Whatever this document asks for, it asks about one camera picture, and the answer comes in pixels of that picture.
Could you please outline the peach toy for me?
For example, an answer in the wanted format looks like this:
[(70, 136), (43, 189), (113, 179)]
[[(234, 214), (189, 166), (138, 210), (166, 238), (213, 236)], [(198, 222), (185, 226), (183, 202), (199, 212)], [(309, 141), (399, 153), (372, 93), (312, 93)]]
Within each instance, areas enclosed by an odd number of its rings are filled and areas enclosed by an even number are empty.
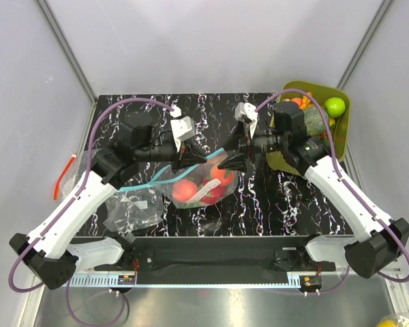
[(173, 185), (172, 198), (178, 202), (187, 202), (197, 191), (197, 184), (188, 179), (181, 179)]
[(229, 186), (234, 180), (235, 173), (232, 170), (219, 169), (217, 166), (213, 166), (210, 177), (212, 180), (217, 179), (222, 186)]

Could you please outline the clear bag teal zipper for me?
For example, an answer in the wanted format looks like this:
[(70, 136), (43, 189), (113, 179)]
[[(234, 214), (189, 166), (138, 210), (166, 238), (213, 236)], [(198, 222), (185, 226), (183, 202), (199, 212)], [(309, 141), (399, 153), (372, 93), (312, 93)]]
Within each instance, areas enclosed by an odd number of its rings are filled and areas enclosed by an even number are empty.
[[(221, 189), (225, 191), (224, 197), (228, 197), (233, 194), (238, 187), (239, 173), (234, 171), (235, 177), (233, 182), (229, 186), (222, 186), (217, 179), (212, 180), (210, 177), (210, 171), (213, 166), (217, 166), (228, 154), (223, 149), (220, 148), (215, 152), (207, 156), (207, 162), (192, 166), (190, 168), (182, 169), (176, 173), (171, 170), (170, 166), (162, 168), (156, 175), (152, 178), (150, 184), (160, 191), (166, 198), (171, 200), (176, 208), (198, 208), (206, 207), (210, 205), (202, 204), (200, 199), (205, 196), (212, 189)], [(193, 181), (198, 186), (198, 191), (191, 197), (187, 202), (178, 202), (172, 198), (172, 188), (175, 182), (181, 179), (188, 179)]]

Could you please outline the red dragon fruit toy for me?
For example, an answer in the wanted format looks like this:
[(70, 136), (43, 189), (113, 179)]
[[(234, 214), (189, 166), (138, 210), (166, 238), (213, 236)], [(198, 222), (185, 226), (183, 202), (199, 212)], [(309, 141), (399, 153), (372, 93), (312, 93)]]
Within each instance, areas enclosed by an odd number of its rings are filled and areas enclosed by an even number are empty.
[(214, 205), (224, 197), (225, 191), (221, 189), (212, 189), (205, 196), (200, 199), (202, 204)]

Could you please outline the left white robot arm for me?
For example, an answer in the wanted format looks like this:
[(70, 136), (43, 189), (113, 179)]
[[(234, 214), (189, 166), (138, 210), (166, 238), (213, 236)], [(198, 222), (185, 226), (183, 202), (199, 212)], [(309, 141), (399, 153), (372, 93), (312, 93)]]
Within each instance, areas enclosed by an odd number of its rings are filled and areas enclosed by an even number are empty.
[(17, 233), (10, 246), (50, 290), (67, 283), (82, 270), (101, 265), (129, 268), (130, 245), (120, 236), (73, 245), (73, 237), (101, 204), (139, 171), (141, 162), (170, 162), (173, 170), (203, 164), (205, 155), (194, 146), (194, 121), (188, 116), (170, 122), (171, 137), (160, 143), (153, 134), (150, 114), (137, 112), (120, 124), (107, 147), (89, 161), (89, 171), (55, 211), (28, 235)]

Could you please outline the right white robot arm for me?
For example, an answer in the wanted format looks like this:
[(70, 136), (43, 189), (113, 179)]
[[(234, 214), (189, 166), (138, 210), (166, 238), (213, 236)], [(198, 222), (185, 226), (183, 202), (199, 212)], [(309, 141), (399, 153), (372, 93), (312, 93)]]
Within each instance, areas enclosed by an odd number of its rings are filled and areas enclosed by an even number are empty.
[[(279, 151), (289, 166), (321, 190), (352, 230), (352, 236), (306, 238), (296, 252), (300, 268), (311, 270), (331, 262), (348, 265), (368, 279), (400, 256), (409, 266), (409, 223), (394, 220), (361, 191), (326, 144), (308, 134), (304, 112), (294, 102), (278, 103), (269, 131), (257, 131), (258, 111), (252, 104), (238, 104), (234, 117), (238, 123), (230, 137), (232, 154), (219, 164), (220, 169), (246, 172), (255, 155)], [(402, 281), (409, 281), (409, 273)]]

